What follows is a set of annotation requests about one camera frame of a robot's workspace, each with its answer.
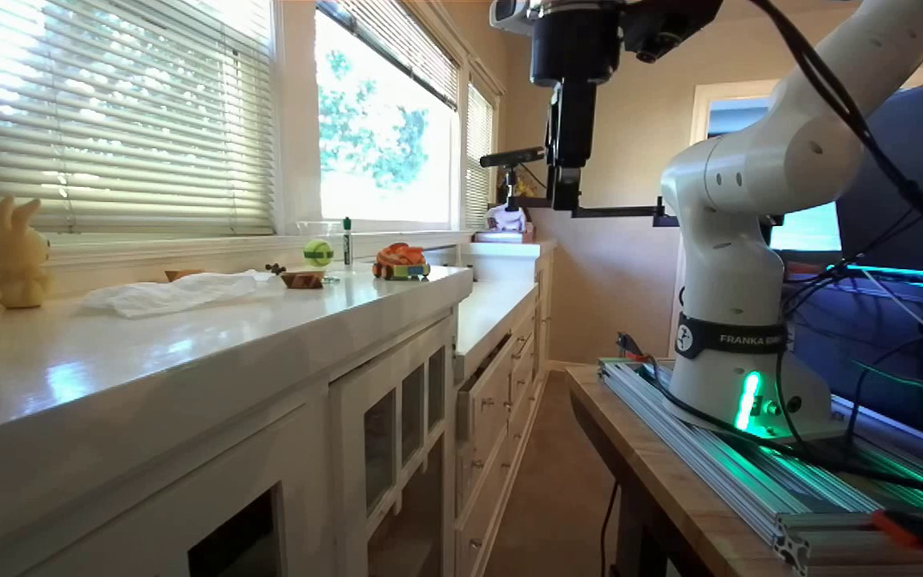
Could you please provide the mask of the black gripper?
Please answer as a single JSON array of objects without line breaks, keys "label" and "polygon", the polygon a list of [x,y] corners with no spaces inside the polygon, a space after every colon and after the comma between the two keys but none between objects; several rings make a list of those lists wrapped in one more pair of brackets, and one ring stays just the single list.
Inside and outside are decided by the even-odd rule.
[{"label": "black gripper", "polygon": [[594,152],[595,86],[632,52],[655,63],[707,27],[725,0],[491,0],[488,22],[529,39],[529,81],[553,89],[547,199],[580,208],[580,168]]}]

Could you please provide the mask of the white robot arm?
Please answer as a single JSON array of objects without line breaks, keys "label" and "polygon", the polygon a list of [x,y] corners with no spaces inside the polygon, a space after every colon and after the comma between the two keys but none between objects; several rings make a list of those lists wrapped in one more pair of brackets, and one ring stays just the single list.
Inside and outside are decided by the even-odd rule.
[{"label": "white robot arm", "polygon": [[[655,63],[707,27],[720,0],[491,0],[488,18],[531,41],[529,81],[553,91],[547,199],[580,204],[594,149],[595,86],[624,52]],[[796,69],[751,128],[677,152],[660,196],[682,238],[682,293],[667,406],[692,424],[785,437],[823,425],[830,394],[789,381],[781,260],[763,240],[777,214],[823,204],[872,149],[865,128],[923,63],[923,0],[861,0],[826,39],[781,33]]]}]

